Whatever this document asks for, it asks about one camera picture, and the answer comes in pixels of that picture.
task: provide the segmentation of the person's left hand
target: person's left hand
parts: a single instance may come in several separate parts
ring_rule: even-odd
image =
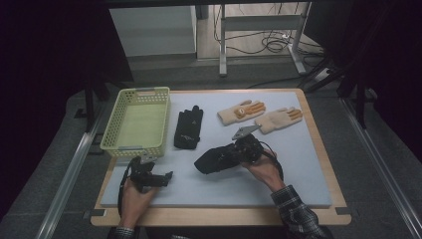
[[[128,178],[124,183],[121,218],[118,226],[133,229],[158,189],[158,187],[151,187],[148,192],[140,193],[134,182]]]

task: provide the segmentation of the desk leg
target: desk leg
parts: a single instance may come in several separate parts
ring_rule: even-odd
[[[299,20],[299,24],[296,30],[296,35],[295,35],[295,39],[293,40],[293,44],[289,44],[288,46],[289,52],[296,65],[296,68],[298,69],[299,75],[305,75],[307,73],[307,70],[305,70],[305,66],[302,63],[302,60],[299,57],[298,44],[299,44],[299,41],[301,40],[301,35],[305,27],[305,22],[308,18],[308,11],[310,10],[310,6],[311,6],[311,2],[308,2],[304,11],[301,14],[301,19]]]
[[[226,57],[226,7],[221,5],[220,77],[227,77]]]

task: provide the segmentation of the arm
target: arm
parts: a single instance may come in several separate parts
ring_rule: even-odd
[[[271,196],[279,209],[282,220],[294,235],[307,239],[327,238],[318,226],[317,215],[302,203],[291,185],[285,185],[269,158],[262,155],[256,163],[242,163],[242,166],[270,188],[273,192]]]
[[[137,221],[146,211],[157,191],[158,187],[152,187],[148,192],[140,193],[130,179],[126,180],[121,204],[121,218],[115,229],[114,239],[133,238]]]

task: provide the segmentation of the table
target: table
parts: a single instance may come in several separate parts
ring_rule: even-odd
[[[321,225],[346,225],[351,216],[347,213],[341,189],[329,162],[325,148],[319,136],[317,126],[304,93],[296,89],[273,90],[220,90],[220,91],[177,91],[172,94],[189,93],[257,93],[257,92],[294,92],[303,110],[307,121],[316,154],[325,177],[325,181],[332,199],[329,208],[312,208]],[[116,226],[119,215],[116,208],[104,208],[101,200],[108,180],[112,174],[116,158],[112,158],[100,191],[91,222],[96,226]],[[275,226],[282,225],[282,221],[275,207],[154,207],[149,208],[138,225],[142,226]]]

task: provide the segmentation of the metal stand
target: metal stand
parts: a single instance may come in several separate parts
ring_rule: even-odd
[[[304,30],[311,3],[308,2],[301,15],[283,16],[236,16],[226,17],[225,5],[221,5],[221,42],[220,42],[220,77],[227,76],[226,32],[262,31],[262,30],[297,30],[293,44],[289,44],[289,52],[300,75],[304,75],[304,64],[299,57],[298,44]]]

